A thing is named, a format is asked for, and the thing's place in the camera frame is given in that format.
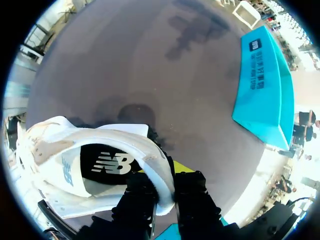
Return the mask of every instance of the floor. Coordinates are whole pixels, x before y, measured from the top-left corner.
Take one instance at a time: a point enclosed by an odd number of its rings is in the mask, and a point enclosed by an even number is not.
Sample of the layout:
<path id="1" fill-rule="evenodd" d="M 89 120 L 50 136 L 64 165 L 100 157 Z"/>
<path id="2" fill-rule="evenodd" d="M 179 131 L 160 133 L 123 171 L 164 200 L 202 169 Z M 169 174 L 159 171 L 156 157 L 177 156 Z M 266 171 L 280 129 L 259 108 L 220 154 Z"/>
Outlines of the floor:
<path id="1" fill-rule="evenodd" d="M 237 223 L 240 227 L 248 224 L 263 206 L 269 189 L 283 173 L 287 161 L 288 158 L 277 151 L 265 149 L 251 181 L 231 210 L 223 216 L 224 219 L 229 224 Z"/>
<path id="2" fill-rule="evenodd" d="M 225 215 L 264 145 L 232 118 L 249 32 L 215 1 L 96 0 L 48 49 L 31 89 L 27 128 L 66 116 L 77 126 L 147 123 L 178 162 L 200 170 Z M 97 214 L 110 218 L 109 212 Z M 90 216 L 67 219 L 78 229 Z M 155 236 L 177 221 L 156 218 Z"/>

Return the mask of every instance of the blue platform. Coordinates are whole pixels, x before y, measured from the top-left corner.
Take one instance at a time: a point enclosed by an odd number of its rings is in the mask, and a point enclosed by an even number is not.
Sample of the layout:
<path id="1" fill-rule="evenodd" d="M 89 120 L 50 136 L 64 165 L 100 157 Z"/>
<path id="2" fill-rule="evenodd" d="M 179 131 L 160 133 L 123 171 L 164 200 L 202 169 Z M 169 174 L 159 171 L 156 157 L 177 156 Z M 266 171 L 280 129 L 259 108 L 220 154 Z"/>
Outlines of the blue platform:
<path id="1" fill-rule="evenodd" d="M 289 150 L 294 87 L 281 49 L 266 27 L 241 38 L 241 73 L 233 120 L 264 143 Z"/>

